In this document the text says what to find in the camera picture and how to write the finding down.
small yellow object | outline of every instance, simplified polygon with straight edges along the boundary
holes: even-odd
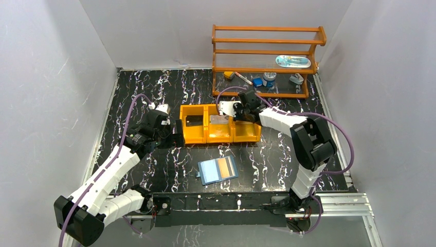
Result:
[[[202,124],[191,125],[187,120],[190,116],[199,116],[203,119]],[[180,119],[183,122],[185,144],[260,141],[262,130],[260,125],[233,121],[231,116],[224,121],[219,117],[215,104],[181,105]]]
[[[231,80],[231,79],[234,78],[234,72],[232,72],[232,71],[226,71],[226,72],[224,72],[224,77],[227,78],[227,79],[229,79],[229,80]]]

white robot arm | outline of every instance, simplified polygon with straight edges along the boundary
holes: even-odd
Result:
[[[270,127],[290,136],[300,163],[289,196],[272,197],[271,203],[261,205],[260,209],[274,214],[286,214],[289,210],[295,212],[308,208],[314,198],[314,186],[321,171],[337,151],[327,124],[320,118],[287,116],[277,108],[267,108],[256,97],[254,90],[239,93],[239,98],[241,101],[220,102],[220,113],[233,116],[234,120]],[[154,207],[153,194],[139,185],[113,199],[106,198],[124,174],[155,148],[184,146],[181,126],[180,120],[174,126],[169,122],[168,105],[160,105],[148,111],[143,123],[127,129],[124,143],[119,143],[114,148],[109,158],[84,185],[68,198],[58,197],[54,203],[58,227],[63,228],[67,215],[77,204],[65,232],[83,246],[89,246],[116,219],[133,211],[149,212]]]
[[[54,203],[54,212],[60,229],[65,224],[73,205],[78,203],[67,223],[66,233],[83,246],[89,246],[98,239],[103,229],[116,219],[132,211],[151,210],[152,194],[139,185],[133,186],[113,199],[106,198],[121,178],[155,148],[184,145],[181,121],[177,120],[174,125],[171,125],[168,109],[168,105],[165,104],[149,110],[141,124],[127,130],[124,143],[119,143],[114,148],[109,158],[84,185],[68,198],[58,197]]]
[[[222,101],[221,114],[257,123],[278,130],[292,138],[300,163],[297,179],[289,190],[289,198],[271,200],[269,208],[288,208],[298,211],[312,200],[316,182],[327,162],[337,152],[327,123],[319,117],[289,116],[277,107],[268,108],[253,89],[238,94],[241,101]]]

wooden shelf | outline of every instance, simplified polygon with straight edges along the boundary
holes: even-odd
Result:
[[[262,73],[242,73],[243,76],[249,80],[255,76],[262,76]],[[309,97],[309,91],[307,88],[307,74],[303,74],[304,82],[298,89],[297,85],[289,81],[291,74],[278,74],[274,88],[257,87],[255,90],[261,97],[268,98],[307,98]],[[223,73],[217,72],[213,77],[213,96],[218,96],[221,90],[230,86],[251,87],[239,77],[235,77],[229,81],[224,78]],[[222,96],[237,96],[240,90],[228,90],[222,93]]]
[[[262,76],[264,72],[275,72],[280,74],[299,73],[304,77],[304,83],[301,85],[301,92],[295,93],[292,90],[286,89],[287,86],[295,86],[288,82],[281,82],[277,85],[279,91],[270,92],[269,89],[259,88],[258,92],[263,97],[277,98],[307,98],[307,75],[317,72],[317,63],[315,61],[315,49],[317,45],[324,46],[327,42],[323,27],[246,27],[246,26],[215,26],[212,28],[212,44],[213,44],[213,92],[214,96],[220,93],[218,85],[222,82],[217,82],[220,77],[217,75],[225,71],[233,71],[239,73],[258,74]],[[301,47],[310,45],[308,50],[265,50],[265,49],[217,49],[219,43],[246,43],[246,44],[274,44],[274,45],[296,45]],[[286,68],[281,67],[276,63],[278,55],[294,55],[306,57],[311,61],[311,66],[308,68]],[[246,85],[243,81],[237,84]],[[236,96],[237,92],[224,92],[224,96]]]

black marble surface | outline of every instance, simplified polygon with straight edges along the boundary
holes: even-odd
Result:
[[[286,111],[311,111],[323,113],[323,108],[309,76],[310,96],[302,99],[268,99]],[[122,71],[104,129],[94,171],[104,162],[117,144],[124,128],[125,117],[134,96],[146,94],[156,105],[167,103],[170,118],[178,119],[181,104],[213,103],[212,71],[195,70],[136,70]],[[223,97],[223,100],[234,99]],[[137,102],[131,124],[141,121],[147,107],[145,101]],[[203,186],[196,179],[198,162],[233,155],[239,177]],[[115,188],[117,192],[134,184],[141,184],[153,192],[248,192],[288,191],[295,180],[298,162],[290,137],[262,128],[258,143],[186,145],[183,148],[156,149],[130,170]],[[339,159],[327,165],[327,170],[340,170]],[[346,191],[342,175],[324,175],[317,190]]]

purple cable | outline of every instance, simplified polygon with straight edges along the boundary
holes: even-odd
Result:
[[[350,147],[350,162],[348,163],[347,167],[344,170],[341,170],[341,171],[323,171],[322,174],[340,175],[340,174],[343,174],[343,173],[347,172],[348,170],[350,170],[351,166],[354,163],[354,147],[353,147],[353,144],[351,143],[350,137],[347,135],[345,130],[339,124],[337,124],[333,120],[331,120],[328,117],[321,115],[319,113],[314,113],[314,112],[287,113],[287,112],[284,112],[284,111],[281,111],[281,110],[278,110],[275,108],[273,108],[273,110],[279,114],[286,115],[286,116],[317,116],[317,117],[320,117],[320,118],[328,121],[329,123],[333,124],[342,133],[342,135],[345,137],[345,140],[347,140],[348,146]]]
[[[223,92],[225,92],[225,91],[227,91],[227,90],[229,90],[229,89],[242,89],[242,90],[247,90],[248,88],[245,88],[245,87],[240,87],[240,86],[230,86],[230,87],[227,87],[227,88],[225,88],[225,89],[223,89],[221,92],[220,92],[220,94],[218,94],[218,96],[216,97],[216,101],[215,101],[215,103],[216,103],[216,111],[219,113],[220,112],[220,108],[218,107],[218,103],[220,102],[220,97],[221,97],[221,95],[223,94]],[[264,98],[262,98],[262,97],[260,97],[258,94],[256,94],[256,96],[260,99],[260,100],[262,100],[268,107],[273,107],[268,101],[266,101],[266,99],[264,99]]]
[[[129,108],[129,112],[127,113],[127,117],[125,119],[125,125],[124,125],[124,130],[123,130],[123,134],[121,136],[121,142],[120,143],[124,143],[125,140],[125,134],[127,132],[127,128],[129,127],[129,120],[130,120],[130,115],[132,114],[133,111],[133,107],[135,106],[135,102],[139,97],[144,97],[147,101],[147,104],[150,105],[151,101],[150,99],[145,95],[145,94],[138,94],[135,96],[135,98],[133,99],[132,103],[130,104],[130,108]],[[120,148],[118,149],[117,153],[115,154],[115,156],[112,158],[111,161],[109,161],[108,165],[106,166],[106,169],[111,166],[111,164],[118,158],[118,155],[121,152],[121,148],[122,145],[120,146]],[[62,226],[62,230],[61,230],[61,236],[59,237],[59,247],[62,247],[62,243],[64,241],[64,236],[67,230],[67,226],[68,223],[71,219],[72,213],[74,212],[74,210],[77,208],[77,206],[79,205],[79,203],[82,201],[83,197],[85,197],[86,193],[88,193],[88,191],[92,188],[94,184],[90,183],[88,185],[88,187],[86,188],[86,190],[84,190],[84,192],[79,196],[79,198],[77,199],[77,201],[74,203],[74,205],[72,206],[72,208],[70,209],[70,211],[68,212],[67,217],[65,218],[64,224]]]
[[[120,194],[119,193],[114,193],[114,196],[119,196]],[[130,221],[128,220],[128,218],[124,215],[123,216],[123,219],[125,220],[125,222],[127,223],[127,225],[129,225],[130,226],[130,228],[136,233],[136,234],[142,234],[142,232],[140,231],[140,230],[138,230],[136,227],[134,227],[131,223],[130,223]]]
[[[314,112],[301,112],[301,113],[287,113],[278,109],[273,108],[273,110],[279,114],[282,115],[286,115],[286,116],[317,116],[320,117],[326,121],[328,121],[329,123],[333,124],[341,133],[342,135],[345,137],[345,139],[347,140],[348,146],[350,147],[350,162],[347,165],[347,167],[344,170],[341,171],[323,171],[321,172],[321,175],[323,174],[329,174],[329,175],[339,175],[339,174],[343,174],[345,172],[347,172],[348,170],[350,170],[351,166],[354,163],[354,147],[353,144],[351,143],[350,137],[347,135],[347,133],[345,132],[345,130],[336,122],[334,122],[333,120],[329,119],[328,117],[318,114],[318,113],[314,113]],[[322,204],[321,202],[313,195],[313,191],[315,189],[315,187],[318,185],[319,181],[321,180],[321,176],[315,181],[314,187],[311,188],[309,195],[310,197],[316,201],[316,203],[318,203],[319,206],[319,214],[318,214],[318,219],[316,220],[315,224],[313,227],[311,227],[309,230],[307,230],[306,233],[310,233],[311,231],[313,231],[319,224],[319,222],[321,221],[321,212],[322,212]]]

